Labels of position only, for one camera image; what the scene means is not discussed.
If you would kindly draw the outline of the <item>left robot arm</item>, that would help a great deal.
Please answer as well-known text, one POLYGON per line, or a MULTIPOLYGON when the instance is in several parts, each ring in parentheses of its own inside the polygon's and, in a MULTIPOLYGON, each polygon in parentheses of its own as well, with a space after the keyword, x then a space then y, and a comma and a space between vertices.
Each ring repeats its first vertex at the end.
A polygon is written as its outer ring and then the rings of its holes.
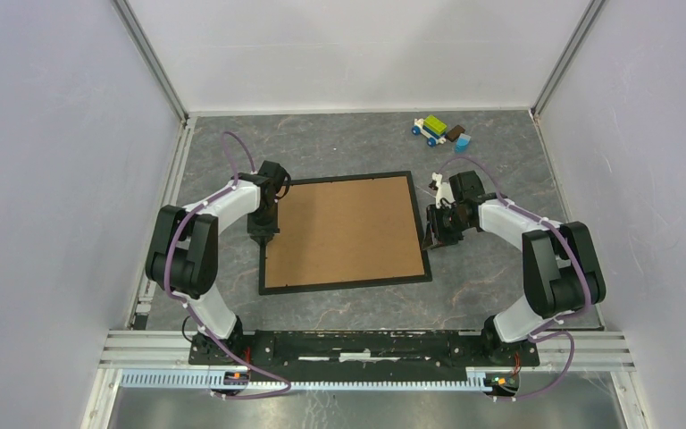
POLYGON ((279 201, 291 178, 278 163, 265 161, 257 172, 241 172, 212 195, 185 206, 164 206, 157 215, 146 255, 145 274, 178 301, 210 339, 211 352, 223 364, 245 352, 242 323, 214 286, 220 235, 247 219, 249 238, 268 244, 279 228, 279 201))

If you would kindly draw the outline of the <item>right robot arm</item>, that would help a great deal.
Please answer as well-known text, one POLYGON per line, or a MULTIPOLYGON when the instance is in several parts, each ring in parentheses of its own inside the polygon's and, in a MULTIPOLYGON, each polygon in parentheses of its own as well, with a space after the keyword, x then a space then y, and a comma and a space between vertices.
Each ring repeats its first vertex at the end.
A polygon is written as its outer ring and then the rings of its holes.
POLYGON ((491 233, 522 254, 523 295, 487 319, 480 351, 502 365, 516 346, 534 342, 552 324, 589 310, 606 295, 606 286, 588 227, 534 214, 500 192, 484 189, 474 171, 445 180, 437 172, 426 208, 425 250, 453 246, 468 230, 491 233))

